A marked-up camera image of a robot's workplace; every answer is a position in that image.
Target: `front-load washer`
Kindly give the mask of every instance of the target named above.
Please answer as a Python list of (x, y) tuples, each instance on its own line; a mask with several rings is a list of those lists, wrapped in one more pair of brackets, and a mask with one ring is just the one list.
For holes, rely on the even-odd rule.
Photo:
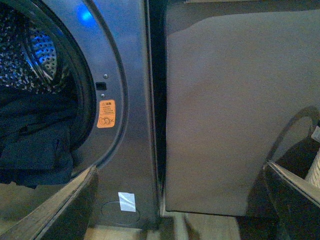
[[(0, 0), (0, 3), (13, 17), (18, 14), (24, 19), (24, 24), (17, 20), (19, 26), (12, 25), (6, 30), (17, 31), (16, 40), (20, 41), (17, 46), (21, 47), (29, 68), (25, 74), (30, 75), (29, 79), (33, 76), (56, 81), (54, 90), (51, 87), (49, 92), (65, 92), (77, 101), (77, 114), (70, 130), (72, 176), (91, 165), (99, 168), (91, 223), (132, 228), (155, 226), (159, 220), (161, 184), (148, 2)], [(32, 206), (52, 191), (51, 186), (19, 189), (24, 193), (14, 199), (14, 204), (2, 201), (1, 217), (20, 216), (14, 210), (8, 213), (10, 207), (4, 203), (10, 202), (11, 207)], [(4, 195), (10, 198), (5, 191), (6, 186), (1, 184), (2, 198), (5, 199)], [(18, 211), (27, 214), (31, 210), (32, 207), (21, 207)]]

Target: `wooden floor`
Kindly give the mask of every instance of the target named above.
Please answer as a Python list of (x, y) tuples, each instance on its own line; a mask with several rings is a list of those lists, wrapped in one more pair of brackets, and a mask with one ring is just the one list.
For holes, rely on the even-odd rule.
[[(35, 190), (0, 184), (0, 233), (28, 215), (62, 186), (39, 186)], [(194, 213), (165, 212), (157, 231), (96, 225), (88, 228), (85, 240), (271, 240), (271, 222)]]
[(122, 227), (88, 228), (85, 240), (241, 240), (234, 217), (166, 212), (157, 231)]

